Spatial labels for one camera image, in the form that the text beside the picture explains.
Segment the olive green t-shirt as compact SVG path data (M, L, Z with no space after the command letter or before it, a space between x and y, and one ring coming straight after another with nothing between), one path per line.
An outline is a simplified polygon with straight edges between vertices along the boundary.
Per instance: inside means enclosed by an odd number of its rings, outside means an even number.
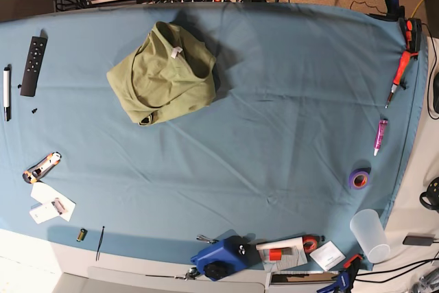
M215 62L206 45L187 30L159 21L106 77L130 120L152 126L212 103Z

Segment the black remote control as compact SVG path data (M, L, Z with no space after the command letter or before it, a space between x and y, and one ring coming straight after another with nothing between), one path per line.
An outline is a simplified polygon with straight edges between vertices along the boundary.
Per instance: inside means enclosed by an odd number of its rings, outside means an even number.
M21 83L21 96L33 97L36 94L38 77L45 55L47 41L48 37L45 30L41 30L38 36L33 36L31 39Z

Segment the blue table cloth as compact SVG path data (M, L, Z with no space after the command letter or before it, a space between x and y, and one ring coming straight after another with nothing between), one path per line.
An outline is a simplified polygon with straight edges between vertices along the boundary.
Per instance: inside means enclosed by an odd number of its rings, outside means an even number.
M159 21L216 57L219 97L150 127L132 123L106 74ZM36 94L21 96L29 45L48 41ZM304 4L131 6L1 24L12 67L12 118L1 122L1 227L83 249L187 263L195 237L275 240L314 233L350 253L351 218L388 222L412 151L428 76L428 46L385 108L405 48L399 24ZM374 156L380 119L387 119ZM35 223L23 172L52 152L40 181L76 203L69 222ZM350 173L370 167L361 190Z

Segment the purple glue tube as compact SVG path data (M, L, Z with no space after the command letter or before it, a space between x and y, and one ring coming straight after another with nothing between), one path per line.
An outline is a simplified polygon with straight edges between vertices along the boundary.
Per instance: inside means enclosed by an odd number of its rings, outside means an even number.
M375 136L375 142L374 142L374 152L373 155L376 156L378 155L378 152L381 148L381 144L382 144L382 140L383 140L383 136L385 133L385 129L387 128L388 125L388 120L387 119L380 119L379 120L379 124L378 124L378 128L377 128L377 133Z

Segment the purple tape roll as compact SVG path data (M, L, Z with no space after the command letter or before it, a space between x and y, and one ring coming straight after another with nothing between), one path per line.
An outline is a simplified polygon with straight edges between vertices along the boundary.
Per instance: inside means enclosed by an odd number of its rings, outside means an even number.
M348 186L354 190L364 189L370 180L370 167L353 170L348 177Z

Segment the orange grey utility knife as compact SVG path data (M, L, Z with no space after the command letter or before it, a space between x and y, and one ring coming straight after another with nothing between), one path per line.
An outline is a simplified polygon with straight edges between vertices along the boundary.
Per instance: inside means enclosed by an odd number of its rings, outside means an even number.
M62 155L59 152L48 154L39 163L23 172L23 180L28 184L40 181L52 168L59 164L61 158Z

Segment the white paper sheets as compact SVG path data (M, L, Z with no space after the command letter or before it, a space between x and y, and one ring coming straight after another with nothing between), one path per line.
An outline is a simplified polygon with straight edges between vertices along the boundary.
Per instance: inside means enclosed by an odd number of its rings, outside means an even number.
M29 211L31 218L37 224L57 217L69 222L76 206L72 200L42 182L32 185L31 197L38 202L38 205Z

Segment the translucent plastic cup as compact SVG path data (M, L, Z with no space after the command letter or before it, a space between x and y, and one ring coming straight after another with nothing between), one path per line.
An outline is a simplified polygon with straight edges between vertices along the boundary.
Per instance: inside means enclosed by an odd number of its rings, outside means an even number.
M381 263L390 256L390 245L375 210L356 213L350 221L350 230L370 263Z

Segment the small green battery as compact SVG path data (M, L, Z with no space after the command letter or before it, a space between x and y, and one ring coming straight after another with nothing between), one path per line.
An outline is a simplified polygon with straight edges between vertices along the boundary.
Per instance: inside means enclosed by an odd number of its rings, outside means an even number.
M83 242L87 233L88 233L88 231L85 228L81 228L79 233L78 233L78 236L76 238L76 241Z

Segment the red tape roll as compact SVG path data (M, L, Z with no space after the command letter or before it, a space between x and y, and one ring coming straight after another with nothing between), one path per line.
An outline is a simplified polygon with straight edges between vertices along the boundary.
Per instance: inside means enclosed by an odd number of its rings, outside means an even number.
M320 242L320 237L315 235L302 236L303 249L306 254L312 253Z

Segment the small black adapter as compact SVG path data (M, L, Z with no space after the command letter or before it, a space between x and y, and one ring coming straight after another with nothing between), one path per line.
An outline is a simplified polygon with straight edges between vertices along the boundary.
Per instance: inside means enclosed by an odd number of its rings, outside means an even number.
M403 245L407 246L431 246L435 243L435 237L422 235L407 235L403 240Z

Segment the white paper card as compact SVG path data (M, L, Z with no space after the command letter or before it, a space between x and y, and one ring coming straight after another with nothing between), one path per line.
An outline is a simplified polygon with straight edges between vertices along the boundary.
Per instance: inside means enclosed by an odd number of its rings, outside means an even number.
M310 253L310 257L324 270L328 271L345 260L345 255L332 242L328 241Z

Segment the clear case with red part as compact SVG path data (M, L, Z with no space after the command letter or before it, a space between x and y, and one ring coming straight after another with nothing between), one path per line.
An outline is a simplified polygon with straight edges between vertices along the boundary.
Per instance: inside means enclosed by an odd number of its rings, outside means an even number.
M260 243L256 250L266 272L278 272L307 263L302 237Z

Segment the blue plastic box with knob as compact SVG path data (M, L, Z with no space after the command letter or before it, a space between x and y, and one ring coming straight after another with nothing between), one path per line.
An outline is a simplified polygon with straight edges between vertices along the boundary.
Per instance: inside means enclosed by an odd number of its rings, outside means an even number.
M208 246L193 256L191 263L198 273L210 280L219 281L250 266L250 248L243 237L234 235L218 240L198 235L196 239Z

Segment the blue orange clamp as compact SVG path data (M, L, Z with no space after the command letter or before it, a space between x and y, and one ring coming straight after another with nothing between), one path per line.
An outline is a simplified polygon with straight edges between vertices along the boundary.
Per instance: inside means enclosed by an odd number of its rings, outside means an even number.
M358 275L359 268L363 256L356 254L351 257L345 264L344 269L336 277L335 281L324 288L317 290L317 293L336 293L344 292L349 293L353 289L353 283Z

